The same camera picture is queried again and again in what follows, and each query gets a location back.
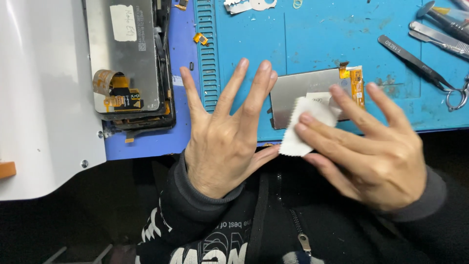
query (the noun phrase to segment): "black hoodie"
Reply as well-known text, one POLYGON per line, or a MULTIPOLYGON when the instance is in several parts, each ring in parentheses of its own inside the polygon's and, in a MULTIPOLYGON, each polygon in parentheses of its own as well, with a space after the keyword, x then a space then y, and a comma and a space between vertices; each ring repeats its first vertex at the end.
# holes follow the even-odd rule
POLYGON ((422 197, 372 211, 300 158, 278 157, 223 199, 189 182, 184 153, 142 230, 136 263, 276 263, 302 251, 326 264, 469 263, 469 195, 431 168, 422 197))

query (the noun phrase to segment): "white cleaning cloth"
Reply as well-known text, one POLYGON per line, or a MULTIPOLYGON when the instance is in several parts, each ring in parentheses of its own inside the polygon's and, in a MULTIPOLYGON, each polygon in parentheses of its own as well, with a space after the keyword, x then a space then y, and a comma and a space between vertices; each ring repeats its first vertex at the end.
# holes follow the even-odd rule
POLYGON ((331 127, 336 126, 337 118, 342 113, 342 110, 336 107, 333 100, 329 101, 331 98, 330 95, 326 97, 321 95, 321 97, 325 98, 325 100, 318 100, 314 98, 314 96, 299 97, 296 99, 295 107, 290 118, 290 124, 283 135, 282 144, 279 149, 280 154, 303 157, 313 151, 313 148, 301 140, 295 132, 295 125, 299 122, 299 117, 302 113, 308 112, 318 121, 331 127))

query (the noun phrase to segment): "blue silicone mat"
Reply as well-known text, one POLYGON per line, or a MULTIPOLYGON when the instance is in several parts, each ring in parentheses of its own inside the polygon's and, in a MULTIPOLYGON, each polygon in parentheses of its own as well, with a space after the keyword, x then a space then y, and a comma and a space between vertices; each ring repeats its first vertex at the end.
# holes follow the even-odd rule
MULTIPOLYGON (((452 6, 449 0, 438 4, 452 6)), ((384 86, 415 130, 468 127, 469 106, 449 113, 444 102, 446 94, 422 81, 378 43, 380 35, 387 35, 453 86, 462 86, 469 71, 466 61, 408 35, 408 24, 416 19, 420 5, 421 0, 304 0, 299 9, 294 9, 293 0, 278 0, 275 8, 230 15, 223 0, 195 1, 196 29, 210 43, 198 47, 204 106, 208 111, 214 109, 220 91, 242 57, 250 60, 250 69, 232 112, 246 98, 257 66, 264 59, 272 62, 279 75, 334 68, 339 62, 349 61, 350 66, 363 66, 366 82, 384 86)), ((365 105, 385 121, 366 95, 365 105)), ((272 128, 270 108, 267 98, 259 120, 259 141, 280 140, 284 133, 272 128)), ((339 127, 359 133, 350 121, 341 122, 339 127)))

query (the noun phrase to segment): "hand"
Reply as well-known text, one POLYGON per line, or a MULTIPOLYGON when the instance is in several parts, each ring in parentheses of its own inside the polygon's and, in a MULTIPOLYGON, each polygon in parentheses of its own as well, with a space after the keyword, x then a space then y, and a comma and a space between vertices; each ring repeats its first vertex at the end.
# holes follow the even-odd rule
POLYGON ((417 201, 425 189, 427 173, 422 141, 402 109, 376 84, 366 88, 389 126, 358 107, 339 86, 333 85, 330 91, 334 100, 365 136, 326 126, 303 113, 296 132, 320 153, 307 154, 304 159, 346 197, 379 210, 403 208, 417 201))
POLYGON ((190 71, 180 68, 192 122, 185 151, 188 176, 199 192, 211 198, 222 198, 278 156, 279 145, 255 153, 259 114, 277 81, 269 61, 260 64, 248 97, 234 115, 229 114, 248 65, 245 58, 239 61, 213 114, 203 108, 190 71))

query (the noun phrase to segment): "left hand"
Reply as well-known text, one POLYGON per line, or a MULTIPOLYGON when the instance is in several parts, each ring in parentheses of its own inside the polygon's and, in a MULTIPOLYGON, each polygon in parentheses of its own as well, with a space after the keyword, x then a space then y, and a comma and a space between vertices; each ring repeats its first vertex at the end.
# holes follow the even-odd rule
POLYGON ((320 153, 307 154, 304 159, 342 195, 376 209, 395 210, 417 201, 427 179, 423 146, 402 109, 376 84, 367 85, 368 94, 386 116, 386 127, 358 107, 338 85, 331 86, 330 91, 365 136, 329 127, 303 113, 296 133, 320 153))

